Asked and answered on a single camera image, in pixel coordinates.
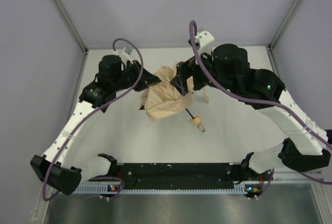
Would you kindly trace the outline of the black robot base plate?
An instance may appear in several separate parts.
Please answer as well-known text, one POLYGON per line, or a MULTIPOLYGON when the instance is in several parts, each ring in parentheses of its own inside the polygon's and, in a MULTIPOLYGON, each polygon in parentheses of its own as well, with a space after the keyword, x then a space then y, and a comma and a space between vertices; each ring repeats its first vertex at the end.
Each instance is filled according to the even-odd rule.
POLYGON ((260 179, 229 163, 123 163, 107 175, 121 178, 127 190, 232 189, 234 182, 260 179))

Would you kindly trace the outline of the aluminium frame post right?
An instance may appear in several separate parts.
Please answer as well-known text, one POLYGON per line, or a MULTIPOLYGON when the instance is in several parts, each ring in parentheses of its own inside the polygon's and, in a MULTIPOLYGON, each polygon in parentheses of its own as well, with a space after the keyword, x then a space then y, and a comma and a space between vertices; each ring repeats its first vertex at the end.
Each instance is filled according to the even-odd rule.
POLYGON ((304 0, 294 0, 287 11, 287 14, 283 18, 281 24, 279 25, 277 31, 275 32, 271 42, 267 45, 269 50, 273 50, 273 48, 278 44, 280 38, 286 31, 287 27, 290 25, 292 19, 294 18, 295 14, 297 13, 299 7, 301 6, 304 0))

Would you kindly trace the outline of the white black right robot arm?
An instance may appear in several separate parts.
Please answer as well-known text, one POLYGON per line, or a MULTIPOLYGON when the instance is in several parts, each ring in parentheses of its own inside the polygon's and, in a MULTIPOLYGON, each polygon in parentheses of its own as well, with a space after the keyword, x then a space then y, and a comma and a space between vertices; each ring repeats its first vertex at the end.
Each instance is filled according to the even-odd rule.
POLYGON ((200 58, 218 84, 237 97, 250 99, 248 105, 287 135, 275 147, 246 155, 241 167, 248 177, 281 167, 303 173, 329 165, 327 132, 299 108, 274 72, 251 68, 247 51, 234 44, 220 45, 200 58))

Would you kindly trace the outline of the aluminium frame post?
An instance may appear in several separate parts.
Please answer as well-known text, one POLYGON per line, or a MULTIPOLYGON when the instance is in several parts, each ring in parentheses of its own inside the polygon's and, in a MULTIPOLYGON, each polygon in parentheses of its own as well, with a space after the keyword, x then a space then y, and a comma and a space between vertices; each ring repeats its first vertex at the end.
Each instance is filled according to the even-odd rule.
POLYGON ((64 21, 67 29, 69 30, 70 34, 72 35, 74 41, 77 43, 77 45, 80 47, 80 50, 86 54, 88 52, 88 48, 84 44, 83 39, 81 38, 74 22, 72 21, 68 11, 66 10, 64 4, 61 0, 52 0, 60 17, 64 21))
POLYGON ((292 19, 294 18, 295 14, 297 13, 299 7, 301 6, 304 0, 294 0, 287 11, 287 14, 283 18, 281 24, 279 25, 277 31, 275 32, 271 42, 267 45, 269 50, 273 50, 273 48, 278 44, 280 38, 286 31, 287 27, 290 25, 292 19))

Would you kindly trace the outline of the beige and black folding umbrella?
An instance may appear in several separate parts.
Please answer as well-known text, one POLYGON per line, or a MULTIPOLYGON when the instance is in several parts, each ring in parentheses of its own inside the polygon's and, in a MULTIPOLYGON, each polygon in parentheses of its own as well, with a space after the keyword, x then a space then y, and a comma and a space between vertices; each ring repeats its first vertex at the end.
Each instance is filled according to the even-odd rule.
POLYGON ((191 114, 188 107, 192 103, 192 94, 194 94, 193 78, 185 79, 188 86, 188 94, 183 96, 171 85, 171 79, 175 77, 176 72, 176 66, 173 68, 168 66, 160 67, 155 72, 155 75, 161 79, 161 82, 143 91, 140 97, 139 109, 146 111, 150 121, 160 120, 184 110, 191 114))

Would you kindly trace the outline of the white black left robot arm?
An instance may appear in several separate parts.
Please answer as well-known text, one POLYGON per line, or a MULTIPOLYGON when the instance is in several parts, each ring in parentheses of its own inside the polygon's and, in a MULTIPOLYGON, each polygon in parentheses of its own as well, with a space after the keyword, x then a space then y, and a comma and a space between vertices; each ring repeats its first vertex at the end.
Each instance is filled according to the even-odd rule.
POLYGON ((76 162, 75 157, 90 129, 118 98, 117 92, 141 92, 161 81, 137 60, 123 62, 118 55, 102 57, 98 69, 57 139, 30 162, 40 181, 65 195, 72 194, 84 181, 107 175, 115 165, 116 159, 104 153, 88 156, 83 162, 76 162))

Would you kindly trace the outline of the aluminium frame post left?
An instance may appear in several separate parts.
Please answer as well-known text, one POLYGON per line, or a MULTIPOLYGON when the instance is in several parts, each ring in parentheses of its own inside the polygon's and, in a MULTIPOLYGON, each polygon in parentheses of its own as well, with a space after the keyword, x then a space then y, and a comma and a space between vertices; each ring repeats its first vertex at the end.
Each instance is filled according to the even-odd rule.
POLYGON ((80 47, 80 50, 86 54, 88 52, 88 48, 84 44, 83 39, 81 38, 74 22, 72 21, 68 11, 66 10, 64 4, 61 0, 52 0, 60 17, 64 21, 67 29, 69 30, 70 34, 72 35, 74 41, 77 43, 77 45, 80 47))

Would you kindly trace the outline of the aluminium frame rail front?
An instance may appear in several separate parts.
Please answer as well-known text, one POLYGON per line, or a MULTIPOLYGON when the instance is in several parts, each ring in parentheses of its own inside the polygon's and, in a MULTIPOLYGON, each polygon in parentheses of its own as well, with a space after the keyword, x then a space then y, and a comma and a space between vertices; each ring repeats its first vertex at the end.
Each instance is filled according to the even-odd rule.
POLYGON ((232 163, 119 163, 107 179, 81 183, 75 194, 239 194, 260 195, 267 185, 306 184, 311 180, 287 168, 247 178, 232 163))

